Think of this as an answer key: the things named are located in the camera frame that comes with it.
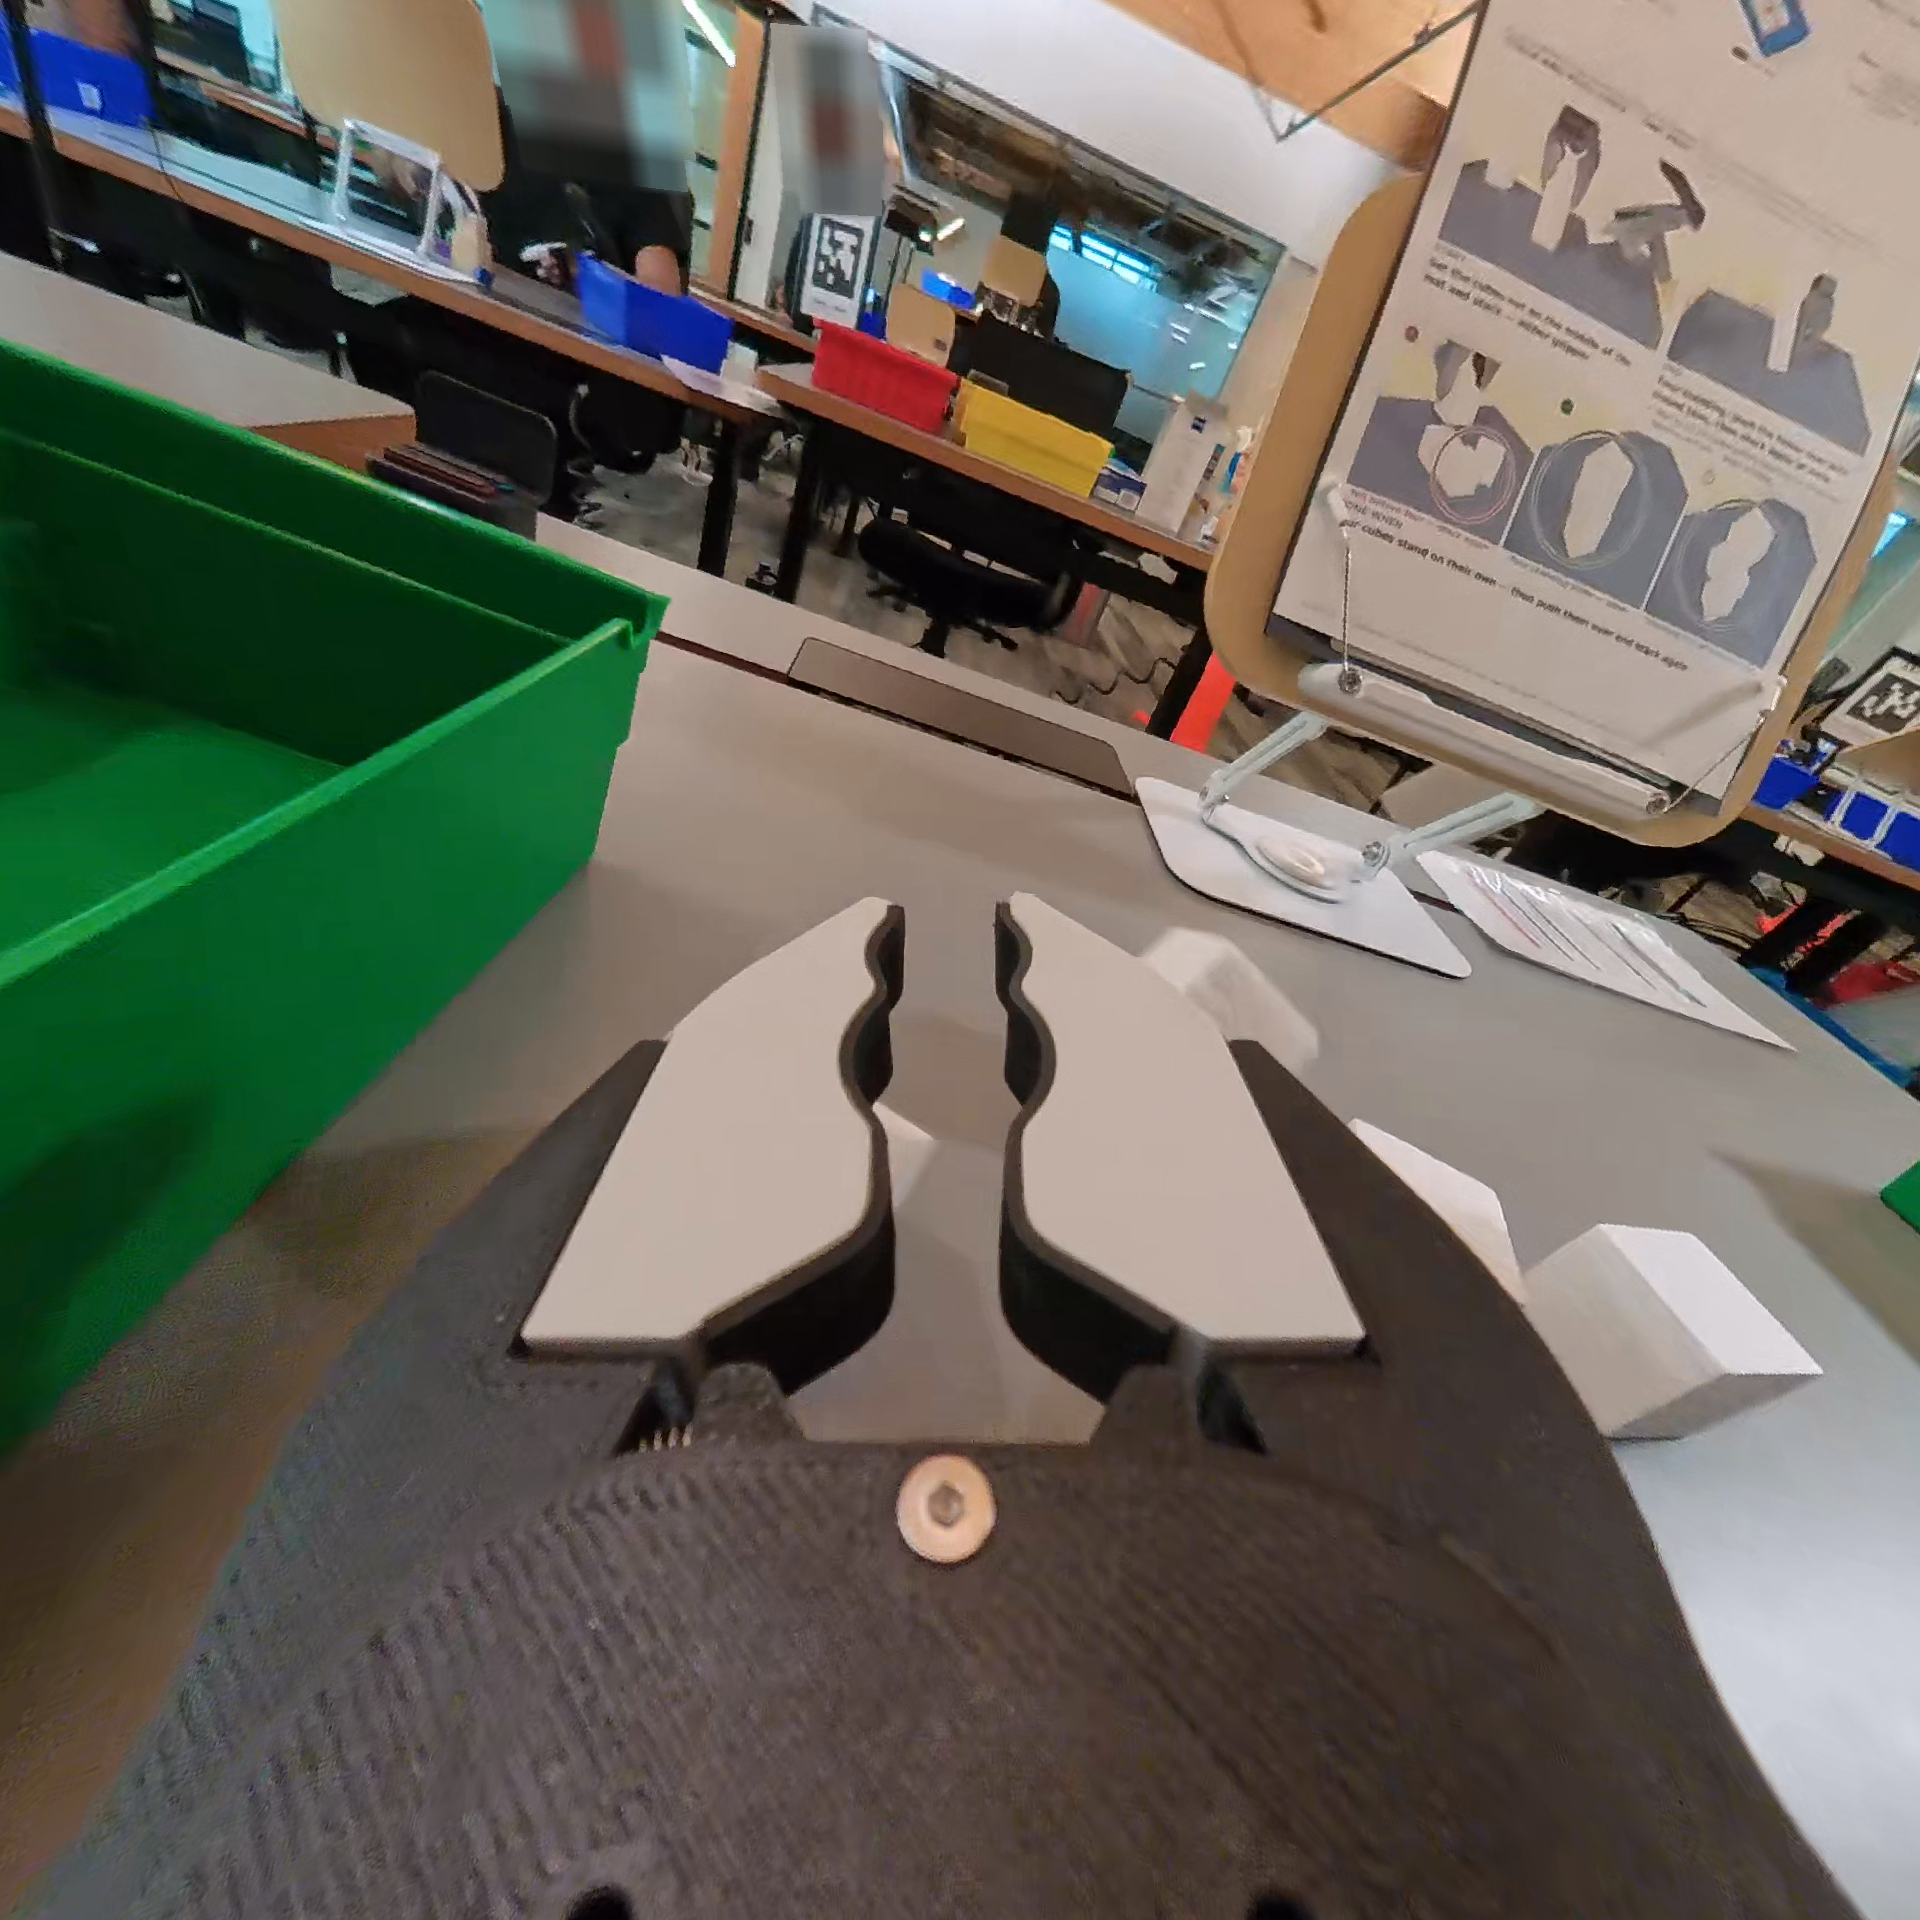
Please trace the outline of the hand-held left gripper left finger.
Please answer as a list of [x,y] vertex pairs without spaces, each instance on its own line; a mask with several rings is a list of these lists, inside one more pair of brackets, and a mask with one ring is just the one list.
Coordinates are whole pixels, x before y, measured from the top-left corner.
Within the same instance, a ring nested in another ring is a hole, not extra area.
[[761,1367],[785,1394],[894,1302],[903,905],[865,898],[731,975],[643,1088],[518,1332],[533,1357]]

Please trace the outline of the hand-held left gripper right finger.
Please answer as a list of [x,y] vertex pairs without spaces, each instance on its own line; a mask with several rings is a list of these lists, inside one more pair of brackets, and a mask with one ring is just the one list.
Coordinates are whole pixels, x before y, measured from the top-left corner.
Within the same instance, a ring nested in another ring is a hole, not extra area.
[[1037,894],[994,908],[1000,1307],[1094,1404],[1135,1370],[1348,1360],[1367,1332],[1228,1042],[1140,954]]

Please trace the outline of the wooden background desk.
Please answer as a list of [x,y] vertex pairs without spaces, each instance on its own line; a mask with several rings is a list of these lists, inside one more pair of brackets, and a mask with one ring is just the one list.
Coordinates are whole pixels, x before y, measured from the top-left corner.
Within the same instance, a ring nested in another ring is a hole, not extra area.
[[814,452],[805,472],[830,478],[853,461],[855,442],[878,447],[878,461],[915,462],[961,474],[963,481],[1023,501],[1044,514],[1078,524],[1110,552],[1161,554],[1180,578],[1204,578],[1218,552],[1140,524],[1110,502],[1057,488],[1023,468],[990,461],[958,442],[945,428],[924,432],[888,415],[878,415],[841,394],[821,394],[810,372],[761,368],[751,384],[698,375],[687,384],[671,362],[575,327],[550,320],[527,305],[497,298],[495,285],[421,270],[413,258],[384,251],[355,232],[320,217],[320,192],[271,170],[231,157],[210,157],[180,141],[124,125],[94,124],[83,115],[51,115],[55,151],[138,190],[150,190],[171,207],[218,217],[287,248],[368,274],[390,290],[463,314],[493,334],[565,357],[580,368],[600,372],[633,390],[661,394],[727,422],[730,428],[773,425],[778,415],[803,420]]

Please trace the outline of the light desk with wooden edge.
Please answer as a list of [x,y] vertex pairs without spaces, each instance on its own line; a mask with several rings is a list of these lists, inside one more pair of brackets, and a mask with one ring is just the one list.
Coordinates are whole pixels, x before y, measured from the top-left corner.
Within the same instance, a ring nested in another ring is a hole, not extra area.
[[3,341],[353,472],[417,438],[401,400],[13,254]]

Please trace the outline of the document stand with wooden board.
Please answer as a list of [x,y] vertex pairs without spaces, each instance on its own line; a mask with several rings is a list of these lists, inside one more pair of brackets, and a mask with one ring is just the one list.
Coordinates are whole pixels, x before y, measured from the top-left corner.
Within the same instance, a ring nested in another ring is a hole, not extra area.
[[1210,571],[1214,661],[1288,714],[1204,791],[1140,781],[1137,798],[1168,872],[1194,892],[1458,977],[1463,960],[1428,934],[1398,875],[1428,845],[1541,811],[1640,845],[1695,845],[1755,798],[1884,528],[1918,378],[1838,570],[1770,682],[1595,647],[1527,654],[1575,668],[1554,685],[1364,658],[1353,571],[1331,627],[1274,605],[1304,528],[1343,505],[1327,461],[1441,142],[1444,131],[1421,172],[1358,204],[1337,232]]

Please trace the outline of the clear plastic bag with sheet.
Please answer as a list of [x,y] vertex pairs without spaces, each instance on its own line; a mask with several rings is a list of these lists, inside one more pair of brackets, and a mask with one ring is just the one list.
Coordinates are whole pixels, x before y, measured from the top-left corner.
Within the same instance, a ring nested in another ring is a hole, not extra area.
[[1455,851],[1424,851],[1417,865],[1455,911],[1517,960],[1740,1040],[1794,1050],[1623,908]]

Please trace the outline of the black office chair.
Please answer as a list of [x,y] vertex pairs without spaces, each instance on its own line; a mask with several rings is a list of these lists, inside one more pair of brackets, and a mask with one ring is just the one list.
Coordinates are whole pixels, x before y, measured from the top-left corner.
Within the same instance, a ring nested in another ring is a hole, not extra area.
[[924,611],[918,651],[945,661],[958,632],[971,632],[1005,651],[1018,651],[1018,632],[1045,638],[1057,632],[1083,588],[1083,570],[1028,574],[977,561],[900,518],[868,520],[855,541],[873,571],[873,598]]

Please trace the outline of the yellow storage bin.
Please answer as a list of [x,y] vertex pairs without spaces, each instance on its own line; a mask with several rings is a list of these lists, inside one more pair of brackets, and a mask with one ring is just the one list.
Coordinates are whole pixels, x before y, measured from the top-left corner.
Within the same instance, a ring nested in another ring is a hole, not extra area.
[[1114,454],[1110,438],[1073,425],[971,378],[958,385],[953,428],[958,447],[968,454],[1078,501],[1093,497]]

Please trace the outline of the red storage bin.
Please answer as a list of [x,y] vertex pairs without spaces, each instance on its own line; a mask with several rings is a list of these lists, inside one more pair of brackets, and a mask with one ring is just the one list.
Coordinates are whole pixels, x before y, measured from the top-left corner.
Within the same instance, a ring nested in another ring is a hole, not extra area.
[[958,375],[847,324],[821,324],[813,390],[924,434],[941,434]]

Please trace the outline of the black and white marker sign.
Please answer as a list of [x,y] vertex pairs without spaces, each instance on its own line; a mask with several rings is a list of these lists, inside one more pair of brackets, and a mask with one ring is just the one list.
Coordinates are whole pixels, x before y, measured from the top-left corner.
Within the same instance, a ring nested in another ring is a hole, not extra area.
[[1888,648],[1823,721],[1823,737],[1868,748],[1918,728],[1918,654]]
[[803,215],[785,258],[785,317],[801,332],[857,330],[873,291],[880,217]]

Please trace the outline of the blue storage bin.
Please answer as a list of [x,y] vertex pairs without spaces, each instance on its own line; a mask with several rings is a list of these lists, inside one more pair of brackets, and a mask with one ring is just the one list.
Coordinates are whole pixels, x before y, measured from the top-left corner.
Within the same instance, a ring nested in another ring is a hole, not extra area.
[[594,254],[575,258],[575,295],[584,327],[607,342],[705,375],[723,372],[735,327],[708,304],[664,295]]

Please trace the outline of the printed instruction sheet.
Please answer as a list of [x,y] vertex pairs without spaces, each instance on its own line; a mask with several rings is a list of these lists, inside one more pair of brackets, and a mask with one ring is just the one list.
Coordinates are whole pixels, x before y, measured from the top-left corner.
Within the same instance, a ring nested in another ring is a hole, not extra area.
[[1914,2],[1487,2],[1274,611],[1764,685],[1914,375]]

